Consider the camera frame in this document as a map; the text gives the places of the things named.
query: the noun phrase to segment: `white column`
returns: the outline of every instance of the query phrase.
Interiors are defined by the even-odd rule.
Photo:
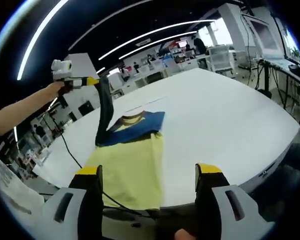
[[[218,10],[229,30],[235,50],[244,51],[248,45],[254,47],[253,35],[246,22],[241,19],[239,6],[226,3],[220,6]]]
[[[209,32],[209,34],[210,34],[211,40],[212,40],[212,42],[213,42],[213,45],[214,45],[214,46],[218,45],[218,42],[217,42],[217,40],[216,40],[216,38],[215,38],[214,31],[212,30],[211,25],[207,26],[207,28],[208,28],[208,32]]]
[[[96,79],[99,78],[87,53],[70,54],[65,60],[72,61],[72,77],[81,78],[92,76]],[[82,117],[79,107],[87,101],[90,101],[94,109],[100,106],[99,94],[94,86],[83,86],[80,89],[75,89],[65,94],[64,99],[77,119]]]

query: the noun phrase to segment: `computer screen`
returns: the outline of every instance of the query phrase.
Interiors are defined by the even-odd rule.
[[[246,23],[248,24],[248,30],[252,30],[255,36],[255,46],[258,47],[258,52],[264,56],[282,56],[283,52],[280,49],[277,40],[274,37],[272,30],[269,28],[269,24],[262,19],[255,18],[253,16],[242,14]]]
[[[178,44],[179,44],[180,48],[185,48],[185,46],[188,44],[188,42],[187,42],[187,40],[185,40],[185,41],[178,42]]]
[[[188,58],[192,57],[193,55],[194,55],[194,52],[192,50],[185,52],[185,56],[188,57]]]
[[[276,45],[275,40],[274,40],[268,26],[258,23],[253,20],[251,20],[251,23],[254,26],[255,31],[258,33],[259,38],[260,38],[264,48],[277,50],[278,46]]]

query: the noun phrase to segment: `monitor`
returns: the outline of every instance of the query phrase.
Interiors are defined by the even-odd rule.
[[[185,52],[185,57],[186,58],[190,58],[190,57],[192,57],[194,55],[194,51],[193,50],[191,50],[191,51],[186,51]]]
[[[185,46],[186,46],[187,44],[188,44],[188,41],[187,41],[187,40],[178,42],[178,45],[179,45],[180,48],[185,48]]]
[[[283,57],[283,52],[279,47],[273,32],[269,28],[269,24],[250,15],[242,14],[242,16],[255,36],[255,44],[260,48],[261,55],[276,55]]]
[[[110,70],[109,71],[109,75],[112,75],[112,74],[115,74],[115,73],[119,73],[119,72],[120,72],[120,69],[117,67],[117,68],[115,68],[113,70]]]

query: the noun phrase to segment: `person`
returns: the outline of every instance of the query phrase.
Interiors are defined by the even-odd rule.
[[[193,44],[196,46],[200,54],[205,54],[206,46],[204,45],[203,41],[196,36],[192,36]]]
[[[48,142],[50,142],[50,140],[48,140],[49,138],[47,137],[46,132],[44,131],[44,128],[40,125],[37,126],[36,124],[34,124],[33,127],[35,129],[35,133],[39,136],[39,141],[40,141],[42,147],[45,148],[48,145]]]
[[[29,97],[1,109],[0,136],[12,130],[13,127],[23,122],[45,104],[58,97],[58,91],[62,87],[64,87],[63,82],[54,82]],[[0,201],[0,206],[5,203],[3,209],[12,211],[14,217],[25,225],[30,224],[31,218],[29,216],[32,212],[44,204],[44,198],[27,187],[1,160]]]
[[[196,238],[186,230],[180,229],[174,234],[174,240],[196,240]]]
[[[45,104],[53,101],[56,97],[58,97],[58,91],[62,87],[64,87],[63,82],[54,82],[29,97],[1,109],[0,136],[23,122],[27,117],[35,113]]]
[[[36,124],[34,124],[34,128],[35,128],[35,133],[40,138],[43,138],[45,136],[46,132],[44,131],[44,128],[42,126],[37,126]]]
[[[121,68],[121,75],[123,78],[123,81],[127,81],[130,78],[129,71],[125,67]]]
[[[151,64],[151,62],[153,61],[155,61],[155,57],[152,56],[151,54],[148,54],[148,60],[147,60],[148,64]]]
[[[134,66],[133,67],[134,67],[136,73],[138,74],[140,66],[136,62],[134,62]]]
[[[187,44],[186,46],[185,46],[185,51],[187,52],[187,51],[192,51],[193,49],[190,47],[190,44]]]

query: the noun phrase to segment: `white cabinet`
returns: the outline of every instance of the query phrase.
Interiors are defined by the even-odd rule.
[[[182,70],[183,71],[188,71],[188,70],[191,70],[191,69],[196,69],[196,68],[199,68],[199,64],[198,64],[198,61],[197,59],[191,59],[189,61],[185,61],[182,63]]]
[[[135,84],[134,81],[133,82],[129,82],[129,83],[127,83],[127,84],[125,84],[125,85],[122,86],[122,91],[123,91],[124,95],[126,95],[126,94],[128,94],[130,92],[133,92],[133,91],[135,91],[137,89],[138,89],[138,87],[136,86],[136,84]]]
[[[123,79],[120,72],[114,73],[108,77],[109,82],[114,90],[123,85]]]

